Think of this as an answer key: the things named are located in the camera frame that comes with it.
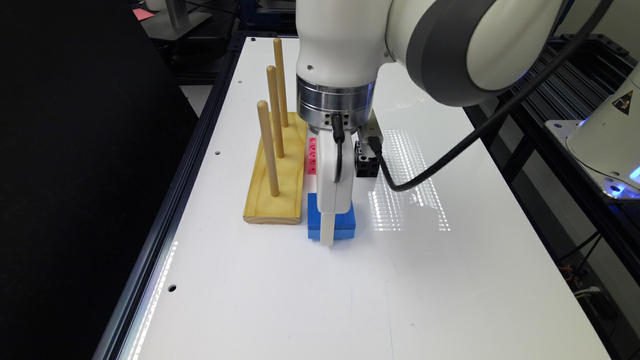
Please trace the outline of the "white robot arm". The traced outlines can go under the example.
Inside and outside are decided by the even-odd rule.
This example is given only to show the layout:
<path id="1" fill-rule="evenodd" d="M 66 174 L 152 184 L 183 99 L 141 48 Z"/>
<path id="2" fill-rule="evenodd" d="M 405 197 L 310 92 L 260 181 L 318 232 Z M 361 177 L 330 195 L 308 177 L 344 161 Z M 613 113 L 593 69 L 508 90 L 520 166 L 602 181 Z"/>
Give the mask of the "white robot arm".
<path id="1" fill-rule="evenodd" d="M 317 134 L 320 241 L 351 207 L 351 135 L 364 132 L 378 71 L 402 65 L 437 102 L 481 103 L 538 58 L 562 0 L 302 0 L 296 4 L 297 113 Z"/>

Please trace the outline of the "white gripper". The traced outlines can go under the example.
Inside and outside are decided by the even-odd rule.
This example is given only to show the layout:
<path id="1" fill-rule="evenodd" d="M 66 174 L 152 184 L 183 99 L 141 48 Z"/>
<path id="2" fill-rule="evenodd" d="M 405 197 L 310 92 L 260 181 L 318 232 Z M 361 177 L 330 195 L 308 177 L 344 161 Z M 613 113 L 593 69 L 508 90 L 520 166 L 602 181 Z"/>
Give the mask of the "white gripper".
<path id="1" fill-rule="evenodd" d="M 316 189 L 320 219 L 320 243 L 332 246 L 335 214 L 347 213 L 351 208 L 355 178 L 354 147 L 350 134 L 338 145 L 329 130 L 317 135 Z"/>

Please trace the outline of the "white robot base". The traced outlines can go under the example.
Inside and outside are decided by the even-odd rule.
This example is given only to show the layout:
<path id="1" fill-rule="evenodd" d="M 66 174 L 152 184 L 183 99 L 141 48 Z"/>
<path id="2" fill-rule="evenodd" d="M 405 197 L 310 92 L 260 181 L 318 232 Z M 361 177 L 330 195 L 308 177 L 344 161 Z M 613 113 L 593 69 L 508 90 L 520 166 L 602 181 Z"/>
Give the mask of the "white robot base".
<path id="1" fill-rule="evenodd" d="M 639 199 L 639 69 L 584 120 L 545 126 L 606 197 Z"/>

